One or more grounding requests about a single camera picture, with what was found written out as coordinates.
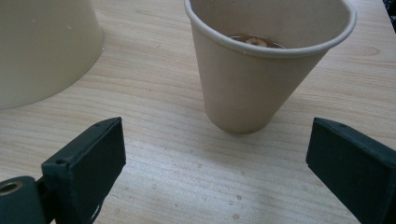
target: table surface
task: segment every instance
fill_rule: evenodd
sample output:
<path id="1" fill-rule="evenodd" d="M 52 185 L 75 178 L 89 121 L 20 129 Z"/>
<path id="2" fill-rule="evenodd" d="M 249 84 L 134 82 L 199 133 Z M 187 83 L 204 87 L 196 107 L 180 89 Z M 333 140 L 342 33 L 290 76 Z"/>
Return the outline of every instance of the table surface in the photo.
<path id="1" fill-rule="evenodd" d="M 352 0 L 358 23 L 271 122 L 249 135 L 205 114 L 181 0 L 93 0 L 106 33 L 70 88 L 0 110 L 0 179 L 40 164 L 97 121 L 123 118 L 127 164 L 95 223 L 359 223 L 305 163 L 314 117 L 396 149 L 396 34 L 381 0 Z"/>

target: screw hole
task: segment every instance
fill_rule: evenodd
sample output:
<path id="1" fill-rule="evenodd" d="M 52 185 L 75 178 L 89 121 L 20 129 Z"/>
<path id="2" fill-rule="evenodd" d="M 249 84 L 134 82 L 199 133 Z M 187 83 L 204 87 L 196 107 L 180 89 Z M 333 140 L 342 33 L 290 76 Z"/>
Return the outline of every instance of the screw hole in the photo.
<path id="1" fill-rule="evenodd" d="M 65 163 L 66 163 L 66 160 L 64 160 L 64 159 L 59 159 L 59 160 L 57 160 L 55 163 L 58 164 L 58 165 L 62 165 L 62 164 L 65 164 Z"/>
<path id="2" fill-rule="evenodd" d="M 20 189 L 22 186 L 23 183 L 21 181 L 6 183 L 5 185 L 0 186 L 0 196 L 12 193 Z"/>

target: paper cup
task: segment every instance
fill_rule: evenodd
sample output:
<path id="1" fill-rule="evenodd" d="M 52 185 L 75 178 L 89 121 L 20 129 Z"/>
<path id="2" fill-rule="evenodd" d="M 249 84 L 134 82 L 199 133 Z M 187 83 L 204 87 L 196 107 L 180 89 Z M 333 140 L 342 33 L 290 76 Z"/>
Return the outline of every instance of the paper cup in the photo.
<path id="1" fill-rule="evenodd" d="M 228 133 L 262 129 L 325 53 L 345 40 L 356 12 L 344 0 L 185 0 L 205 112 Z M 272 38 L 286 49 L 229 36 Z"/>
<path id="2" fill-rule="evenodd" d="M 0 1 L 0 108 L 62 91 L 92 67 L 102 48 L 90 0 Z"/>

